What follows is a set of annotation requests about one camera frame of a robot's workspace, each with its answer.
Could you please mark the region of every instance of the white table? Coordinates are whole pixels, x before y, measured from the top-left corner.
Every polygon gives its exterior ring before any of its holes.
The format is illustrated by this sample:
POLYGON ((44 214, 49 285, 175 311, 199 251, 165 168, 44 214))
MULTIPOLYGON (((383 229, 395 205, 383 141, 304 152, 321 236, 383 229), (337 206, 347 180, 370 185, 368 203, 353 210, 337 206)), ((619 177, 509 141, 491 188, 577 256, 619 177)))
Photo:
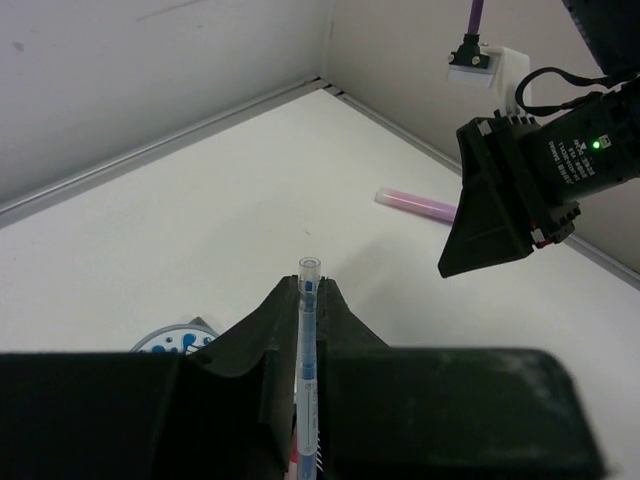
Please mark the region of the white table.
POLYGON ((190 316, 226 330, 306 255, 397 345, 552 352, 620 478, 640 478, 640 295, 566 246, 442 280, 460 178, 316 92, 0 230, 1 350, 127 350, 190 316))

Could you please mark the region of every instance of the test tube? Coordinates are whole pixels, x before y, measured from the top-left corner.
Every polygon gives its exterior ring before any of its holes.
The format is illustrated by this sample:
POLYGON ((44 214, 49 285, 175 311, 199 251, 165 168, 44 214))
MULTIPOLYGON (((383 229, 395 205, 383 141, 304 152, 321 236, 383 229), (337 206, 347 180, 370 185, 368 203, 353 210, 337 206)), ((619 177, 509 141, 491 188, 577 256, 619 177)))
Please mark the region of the test tube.
POLYGON ((376 193, 375 200, 383 205, 417 213, 425 217, 437 218, 447 223, 453 223, 456 219, 457 208, 453 205, 447 205, 446 203, 436 202, 435 200, 390 188, 380 188, 376 193))
POLYGON ((298 390, 296 396, 298 480, 315 480, 318 452, 318 361, 316 309, 320 260, 305 257, 298 269, 298 390))

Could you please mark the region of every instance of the pink tube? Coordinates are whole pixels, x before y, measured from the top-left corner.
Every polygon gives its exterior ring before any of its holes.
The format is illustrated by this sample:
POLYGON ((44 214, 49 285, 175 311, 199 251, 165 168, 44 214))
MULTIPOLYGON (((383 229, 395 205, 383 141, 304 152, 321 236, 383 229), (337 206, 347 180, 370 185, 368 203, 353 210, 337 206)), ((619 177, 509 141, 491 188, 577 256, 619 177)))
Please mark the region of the pink tube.
POLYGON ((378 190, 376 202, 407 212, 417 213, 418 215, 424 215, 425 217, 437 218, 448 223, 453 223, 456 218, 457 208, 453 205, 435 202, 428 198, 391 190, 390 188, 378 190))

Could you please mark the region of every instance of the white label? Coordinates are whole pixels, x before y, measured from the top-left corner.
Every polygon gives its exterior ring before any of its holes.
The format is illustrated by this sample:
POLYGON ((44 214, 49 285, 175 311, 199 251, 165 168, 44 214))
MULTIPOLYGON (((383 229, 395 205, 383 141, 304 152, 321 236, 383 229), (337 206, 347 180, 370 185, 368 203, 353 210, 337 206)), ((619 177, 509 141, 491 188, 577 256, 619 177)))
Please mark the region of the white label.
POLYGON ((585 142, 574 139, 573 144, 549 142, 549 151, 558 172, 567 185, 574 185, 596 174, 585 142))
POLYGON ((598 140, 600 140, 602 148, 608 148, 611 146, 611 139, 609 138, 609 135, 602 135, 598 140))
POLYGON ((318 381, 298 380, 298 452, 313 455, 318 450, 318 381))

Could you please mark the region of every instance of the black plastic housing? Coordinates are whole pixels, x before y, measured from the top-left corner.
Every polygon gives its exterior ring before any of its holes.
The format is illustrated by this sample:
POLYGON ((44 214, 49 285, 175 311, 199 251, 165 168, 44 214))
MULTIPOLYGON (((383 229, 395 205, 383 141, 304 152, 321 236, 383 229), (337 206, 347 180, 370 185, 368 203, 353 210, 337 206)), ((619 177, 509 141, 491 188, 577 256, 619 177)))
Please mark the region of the black plastic housing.
POLYGON ((633 0, 563 0, 605 75, 640 69, 640 3, 633 0))
MULTIPOLYGON (((297 296, 283 278, 189 357, 0 355, 0 478, 281 480, 297 296)), ((544 352, 390 348, 332 280, 317 346, 326 479, 605 476, 573 382, 544 352)))
POLYGON ((466 33, 458 50, 451 52, 452 59, 449 65, 469 67, 486 70, 489 68, 490 58, 480 52, 480 35, 466 33))
POLYGON ((532 117, 476 118, 457 136, 462 193, 443 277, 564 241, 581 213, 576 200, 640 176, 640 80, 542 127, 532 117))

